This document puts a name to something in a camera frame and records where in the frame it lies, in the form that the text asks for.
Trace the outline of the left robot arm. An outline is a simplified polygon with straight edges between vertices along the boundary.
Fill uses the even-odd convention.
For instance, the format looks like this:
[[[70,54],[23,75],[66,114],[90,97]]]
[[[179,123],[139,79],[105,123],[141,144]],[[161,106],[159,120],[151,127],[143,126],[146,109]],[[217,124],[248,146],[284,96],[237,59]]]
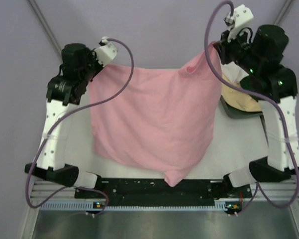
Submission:
[[[67,44],[61,51],[59,73],[47,86],[46,118],[41,144],[25,173],[65,187],[85,187],[91,197],[102,194],[97,175],[66,164],[65,147],[71,126],[70,115],[80,109],[80,101],[88,84],[117,55],[117,48],[108,40],[89,49],[84,44]]]

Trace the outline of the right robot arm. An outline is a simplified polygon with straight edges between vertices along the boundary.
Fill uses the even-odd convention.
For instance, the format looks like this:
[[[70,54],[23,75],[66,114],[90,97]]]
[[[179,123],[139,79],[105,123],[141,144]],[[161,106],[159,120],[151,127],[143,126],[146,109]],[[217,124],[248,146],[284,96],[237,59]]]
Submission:
[[[223,32],[214,47],[222,64],[233,62],[248,74],[240,81],[240,92],[261,106],[268,155],[224,176],[222,191],[228,197],[234,197],[247,184],[278,183],[299,174],[297,78],[293,70],[281,64],[289,38],[276,25],[261,25],[256,33],[245,30],[239,30],[234,39],[229,30]]]

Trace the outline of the pink t shirt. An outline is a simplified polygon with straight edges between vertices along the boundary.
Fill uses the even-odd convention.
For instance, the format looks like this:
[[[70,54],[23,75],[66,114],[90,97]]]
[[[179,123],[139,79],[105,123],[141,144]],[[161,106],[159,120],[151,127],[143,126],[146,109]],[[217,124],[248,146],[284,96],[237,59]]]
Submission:
[[[89,85],[95,153],[174,187],[213,138],[221,82],[201,53],[176,70],[106,66]]]

